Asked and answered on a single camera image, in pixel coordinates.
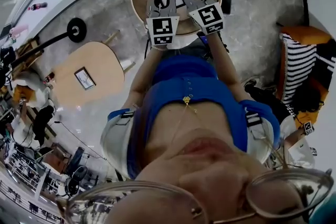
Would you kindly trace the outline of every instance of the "lips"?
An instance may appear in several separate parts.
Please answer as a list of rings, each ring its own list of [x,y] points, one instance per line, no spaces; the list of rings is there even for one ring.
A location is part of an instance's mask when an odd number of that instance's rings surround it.
[[[217,138],[197,138],[188,143],[178,155],[207,153],[232,154],[234,151],[224,141]]]

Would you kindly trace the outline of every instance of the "picture frame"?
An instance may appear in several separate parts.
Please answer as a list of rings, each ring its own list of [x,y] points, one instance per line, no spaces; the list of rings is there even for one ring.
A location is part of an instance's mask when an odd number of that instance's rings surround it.
[[[92,87],[96,86],[95,82],[90,77],[90,75],[87,72],[87,70],[85,69],[85,67],[82,67],[82,68],[78,69],[74,73],[74,75],[75,75],[76,79],[78,80],[78,82],[82,85],[84,90],[88,90],[88,89],[91,89]]]

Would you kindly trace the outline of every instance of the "eyeglasses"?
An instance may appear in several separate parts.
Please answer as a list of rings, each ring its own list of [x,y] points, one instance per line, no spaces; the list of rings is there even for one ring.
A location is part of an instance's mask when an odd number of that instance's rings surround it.
[[[246,187],[244,212],[234,218],[212,219],[189,192],[153,182],[107,183],[68,201],[68,223],[221,224],[252,217],[308,222],[313,209],[333,186],[331,170],[284,169],[266,172]]]

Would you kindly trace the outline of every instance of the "glasses frame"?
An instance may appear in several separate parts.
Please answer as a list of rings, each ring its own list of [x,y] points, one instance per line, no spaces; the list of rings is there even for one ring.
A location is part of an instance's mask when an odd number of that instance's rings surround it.
[[[71,212],[70,208],[72,205],[79,200],[87,199],[88,196],[94,196],[95,194],[101,194],[102,191],[121,191],[121,192],[127,192],[132,190],[164,190],[164,191],[170,191],[177,194],[184,194],[188,196],[191,200],[195,201],[195,203],[198,205],[198,208],[194,208],[194,210],[191,211],[191,214],[193,215],[193,219],[198,218],[199,216],[203,216],[205,219],[205,224],[211,223],[211,224],[221,224],[221,223],[232,223],[244,219],[248,219],[254,216],[261,216],[262,218],[266,219],[292,219],[295,217],[302,216],[305,212],[310,211],[314,209],[318,204],[320,204],[326,196],[329,194],[333,184],[334,180],[330,176],[331,172],[323,172],[316,169],[284,169],[284,170],[273,170],[266,172],[258,177],[256,177],[254,180],[252,180],[246,187],[246,199],[251,206],[251,208],[254,210],[254,212],[250,214],[246,214],[244,216],[227,219],[227,220],[218,220],[218,221],[209,221],[208,215],[204,208],[201,206],[200,202],[188,191],[181,189],[179,187],[175,187],[173,185],[169,184],[162,184],[162,183],[154,183],[154,182],[145,182],[145,181],[134,181],[134,182],[118,182],[118,183],[107,183],[103,186],[95,187],[91,190],[88,190],[82,194],[79,194],[78,196],[74,197],[73,199],[69,200],[66,205],[65,209],[65,218],[68,223],[72,224],[73,221],[71,220]],[[276,180],[282,180],[282,179],[311,179],[316,180],[316,182],[321,182],[320,184],[325,184],[328,187],[328,191],[326,191],[316,202],[313,204],[310,204],[308,207],[303,208],[301,210],[298,210],[297,212],[288,213],[284,215],[274,215],[270,214],[268,212],[265,212],[258,208],[254,202],[251,200],[251,198],[248,195],[248,190],[250,187],[252,187],[255,184],[262,183],[266,180],[270,179],[276,179]]]

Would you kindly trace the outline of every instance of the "gray floor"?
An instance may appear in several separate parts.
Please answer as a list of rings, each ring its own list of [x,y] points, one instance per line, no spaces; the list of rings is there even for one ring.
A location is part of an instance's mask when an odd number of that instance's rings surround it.
[[[117,29],[121,30],[121,35],[112,42],[111,48],[119,60],[132,58],[137,62],[125,75],[122,93],[93,101],[77,110],[59,107],[58,114],[64,125],[101,154],[99,140],[107,115],[119,109],[125,101],[130,83],[142,62],[147,37],[142,23],[132,10],[130,0],[79,0],[42,30],[39,34],[41,42],[63,33],[73,17],[80,17],[87,23],[86,39],[80,44],[63,39],[45,49],[37,61],[41,76],[49,74],[55,65],[62,63],[81,45],[88,41],[105,40]],[[232,12],[225,17],[222,38],[228,45],[242,81],[253,75],[261,76],[264,84],[273,81],[280,57],[279,28],[275,23],[279,21],[284,25],[297,25],[301,23],[302,17],[302,0],[232,0]],[[54,124],[53,128],[57,140],[71,152],[81,145],[60,124]],[[86,152],[96,156],[88,148]],[[113,174],[113,170],[102,159],[90,158],[87,164],[102,176]]]

